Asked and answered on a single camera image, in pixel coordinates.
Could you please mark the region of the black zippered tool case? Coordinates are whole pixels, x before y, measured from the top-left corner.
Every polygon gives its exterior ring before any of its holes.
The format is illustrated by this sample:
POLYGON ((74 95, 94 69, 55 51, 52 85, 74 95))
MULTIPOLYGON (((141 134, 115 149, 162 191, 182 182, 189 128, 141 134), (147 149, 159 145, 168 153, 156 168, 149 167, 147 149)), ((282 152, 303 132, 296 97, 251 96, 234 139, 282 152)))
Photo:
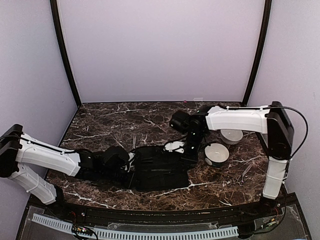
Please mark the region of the black zippered tool case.
POLYGON ((164 191, 189 185, 187 168, 178 152, 165 151, 162 146, 143 146, 134 151, 132 187, 138 192, 164 191))

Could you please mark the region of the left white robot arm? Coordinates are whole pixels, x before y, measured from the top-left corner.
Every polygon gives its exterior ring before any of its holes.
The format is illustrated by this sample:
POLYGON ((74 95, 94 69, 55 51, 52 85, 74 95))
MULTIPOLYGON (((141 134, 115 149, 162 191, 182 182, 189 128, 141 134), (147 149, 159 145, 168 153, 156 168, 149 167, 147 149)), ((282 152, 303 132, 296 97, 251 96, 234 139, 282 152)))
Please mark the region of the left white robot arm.
POLYGON ((120 146, 92 152, 85 148, 70 150, 41 142, 14 124, 0 137, 0 176, 19 184, 37 197, 60 218, 67 218, 70 206, 64 201, 63 190, 48 183, 28 164, 64 173, 86 181, 113 181, 130 188, 135 173, 131 165, 135 154, 120 146))

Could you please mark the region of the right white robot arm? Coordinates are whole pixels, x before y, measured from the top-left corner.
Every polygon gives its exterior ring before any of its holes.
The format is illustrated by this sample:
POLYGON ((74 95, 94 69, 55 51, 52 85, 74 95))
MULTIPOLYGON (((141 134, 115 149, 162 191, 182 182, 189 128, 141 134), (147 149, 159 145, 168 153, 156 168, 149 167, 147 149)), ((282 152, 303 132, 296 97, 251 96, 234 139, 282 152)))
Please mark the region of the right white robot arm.
POLYGON ((166 152, 194 154, 209 131, 236 130, 267 136, 268 167, 262 191, 263 200, 255 205, 255 213, 266 217, 275 208, 275 200, 285 182, 296 151, 293 148, 294 127, 286 111, 298 110, 279 101, 256 107, 204 106, 193 114, 177 111, 169 125, 185 134, 185 142, 169 141, 166 152))

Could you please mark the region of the white and teal bowl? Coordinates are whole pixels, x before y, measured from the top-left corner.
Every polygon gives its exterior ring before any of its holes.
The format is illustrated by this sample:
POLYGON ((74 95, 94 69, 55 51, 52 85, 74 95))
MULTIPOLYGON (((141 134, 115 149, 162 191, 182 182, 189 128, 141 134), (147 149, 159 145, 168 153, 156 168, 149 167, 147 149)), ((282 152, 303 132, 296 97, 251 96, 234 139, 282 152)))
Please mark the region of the white and teal bowl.
POLYGON ((222 167, 229 156, 229 150, 220 143, 212 143, 204 148, 204 161, 213 168, 222 167))

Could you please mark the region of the plain white bowl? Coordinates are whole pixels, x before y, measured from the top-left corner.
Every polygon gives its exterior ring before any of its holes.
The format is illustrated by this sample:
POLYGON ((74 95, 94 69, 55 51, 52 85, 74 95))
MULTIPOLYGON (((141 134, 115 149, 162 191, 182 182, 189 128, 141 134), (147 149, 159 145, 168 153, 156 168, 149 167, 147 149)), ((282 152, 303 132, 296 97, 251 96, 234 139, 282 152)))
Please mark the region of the plain white bowl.
POLYGON ((222 129, 220 130, 220 136, 225 144, 236 145, 242 140, 243 132, 241 130, 222 129))

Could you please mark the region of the silver scissors left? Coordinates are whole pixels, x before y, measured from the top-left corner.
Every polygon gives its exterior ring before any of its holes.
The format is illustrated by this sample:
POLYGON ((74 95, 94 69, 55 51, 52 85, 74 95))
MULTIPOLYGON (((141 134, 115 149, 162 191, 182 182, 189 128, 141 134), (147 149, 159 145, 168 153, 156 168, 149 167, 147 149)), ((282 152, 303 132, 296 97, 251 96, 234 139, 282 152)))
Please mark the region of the silver scissors left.
POLYGON ((136 148, 136 143, 137 143, 137 134, 134 133, 132 136, 132 148, 135 149, 136 148))

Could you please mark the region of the silver scissors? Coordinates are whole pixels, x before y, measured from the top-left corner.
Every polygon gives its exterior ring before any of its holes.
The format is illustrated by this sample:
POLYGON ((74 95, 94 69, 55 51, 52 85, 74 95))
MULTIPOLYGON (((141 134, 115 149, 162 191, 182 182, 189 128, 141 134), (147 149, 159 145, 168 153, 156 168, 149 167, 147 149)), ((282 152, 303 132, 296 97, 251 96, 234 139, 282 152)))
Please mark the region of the silver scissors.
POLYGON ((134 133, 132 136, 132 148, 135 149, 136 148, 136 143, 137 143, 137 134, 134 133))
POLYGON ((240 185, 243 186, 245 181, 244 178, 246 176, 246 174, 250 171, 250 169, 252 168, 253 164, 251 163, 243 172, 242 174, 237 178, 236 182, 240 185))

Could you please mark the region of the silver scissors right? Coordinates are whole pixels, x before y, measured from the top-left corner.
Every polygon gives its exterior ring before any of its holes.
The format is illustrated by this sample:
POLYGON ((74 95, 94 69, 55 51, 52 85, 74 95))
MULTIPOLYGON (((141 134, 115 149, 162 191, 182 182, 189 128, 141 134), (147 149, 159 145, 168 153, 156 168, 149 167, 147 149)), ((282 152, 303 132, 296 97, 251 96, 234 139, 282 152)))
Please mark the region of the silver scissors right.
POLYGON ((250 171, 250 169, 252 168, 253 164, 251 163, 243 172, 242 174, 237 178, 236 182, 240 185, 243 186, 245 181, 244 178, 246 176, 246 174, 250 171))

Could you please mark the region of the left black frame post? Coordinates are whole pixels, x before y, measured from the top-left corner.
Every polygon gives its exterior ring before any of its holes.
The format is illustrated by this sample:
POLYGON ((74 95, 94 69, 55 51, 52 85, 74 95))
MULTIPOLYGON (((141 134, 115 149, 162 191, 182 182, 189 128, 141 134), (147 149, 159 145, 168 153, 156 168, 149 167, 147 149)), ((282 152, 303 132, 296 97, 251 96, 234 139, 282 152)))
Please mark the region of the left black frame post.
POLYGON ((53 20, 53 24, 54 24, 55 35, 56 35, 63 67, 64 67, 64 70, 66 73, 66 77, 68 80, 68 84, 69 84, 74 102, 75 102, 77 108, 79 108, 82 105, 82 101, 81 101, 81 98, 80 98, 80 95, 79 95, 79 92, 78 92, 78 89, 76 86, 76 81, 75 81, 74 75, 72 73, 72 68, 71 68, 69 56, 67 53, 67 48, 66 48, 66 44, 65 44, 64 35, 63 35, 63 28, 62 28, 62 24, 61 24, 61 20, 60 20, 58 1, 57 0, 50 0, 49 2, 50 2, 52 20, 53 20))

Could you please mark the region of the black frame post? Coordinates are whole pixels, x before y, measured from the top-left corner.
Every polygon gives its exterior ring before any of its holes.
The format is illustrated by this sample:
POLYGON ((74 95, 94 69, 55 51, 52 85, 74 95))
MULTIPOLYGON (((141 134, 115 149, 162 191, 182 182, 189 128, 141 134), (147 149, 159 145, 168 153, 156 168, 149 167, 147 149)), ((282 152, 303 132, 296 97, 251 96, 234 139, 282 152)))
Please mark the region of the black frame post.
POLYGON ((251 97, 251 94, 253 92, 254 84, 256 81, 256 77, 258 74, 265 41, 267 37, 267 31, 269 26, 269 20, 271 15, 271 9, 272 9, 272 0, 265 0, 264 1, 264 8, 263 8, 263 14, 262 14, 262 20, 261 20, 261 26, 258 36, 258 42, 256 46, 256 51, 252 63, 252 68, 250 71, 250 75, 248 78, 247 86, 244 92, 244 96, 241 102, 242 106, 247 106, 251 97))
POLYGON ((74 75, 72 73, 72 68, 71 68, 69 56, 67 53, 67 48, 66 48, 66 44, 65 44, 64 35, 63 35, 63 28, 62 28, 62 24, 61 24, 61 20, 60 20, 58 1, 57 0, 50 0, 49 2, 50 2, 52 20, 53 20, 53 24, 54 24, 55 35, 56 35, 63 67, 64 67, 64 70, 66 73, 66 77, 68 80, 68 84, 69 84, 74 102, 75 102, 77 108, 79 108, 82 105, 82 101, 81 101, 81 98, 80 98, 80 95, 79 95, 79 92, 78 92, 78 89, 76 86, 76 81, 75 81, 74 75))

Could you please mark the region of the black front rail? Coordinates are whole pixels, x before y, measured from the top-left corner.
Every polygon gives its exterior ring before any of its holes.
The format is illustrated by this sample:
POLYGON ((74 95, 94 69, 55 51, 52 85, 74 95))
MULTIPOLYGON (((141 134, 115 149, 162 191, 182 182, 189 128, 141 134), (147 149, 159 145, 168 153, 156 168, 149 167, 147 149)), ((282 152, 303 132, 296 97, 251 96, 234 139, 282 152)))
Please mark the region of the black front rail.
MULTIPOLYGON (((284 208, 286 205, 296 205, 297 216, 302 228, 304 237, 307 240, 315 240, 312 237, 305 215, 302 211, 301 205, 295 193, 284 193, 284 196, 280 196, 277 199, 277 204, 280 204, 284 208)), ((258 220, 257 217, 271 217, 271 213, 276 214, 275 209, 268 208, 262 211, 262 203, 259 201, 252 201, 249 203, 238 205, 224 205, 214 208, 202 208, 195 210, 132 210, 132 209, 113 209, 103 207, 94 207, 85 204, 74 204, 65 202, 65 207, 71 212, 76 214, 76 219, 81 224, 99 224, 101 226, 107 226, 111 222, 129 223, 129 224, 147 224, 147 225, 183 225, 183 224, 200 224, 200 223, 213 223, 218 222, 222 224, 240 224, 248 225, 253 221, 258 220)), ((15 240, 21 240, 23 231, 27 231, 26 222, 27 215, 30 212, 31 206, 44 210, 44 213, 48 213, 46 206, 40 203, 34 196, 30 196, 24 209, 19 228, 15 237, 15 240)))

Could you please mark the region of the right black frame post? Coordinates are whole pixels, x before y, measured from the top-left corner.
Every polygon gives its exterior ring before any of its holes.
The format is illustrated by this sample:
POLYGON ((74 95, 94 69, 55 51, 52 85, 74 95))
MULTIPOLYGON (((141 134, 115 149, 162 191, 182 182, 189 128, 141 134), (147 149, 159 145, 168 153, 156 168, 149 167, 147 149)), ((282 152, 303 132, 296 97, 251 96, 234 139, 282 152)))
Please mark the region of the right black frame post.
POLYGON ((256 46, 256 51, 252 63, 252 68, 250 71, 250 75, 248 78, 247 86, 244 92, 244 96, 241 102, 242 106, 247 106, 251 97, 251 94, 253 92, 254 84, 256 81, 256 77, 258 74, 265 41, 267 37, 267 31, 269 26, 269 20, 271 15, 271 9, 272 9, 272 0, 265 0, 264 1, 264 8, 263 8, 263 14, 262 14, 262 20, 261 20, 261 26, 258 36, 258 42, 256 46))

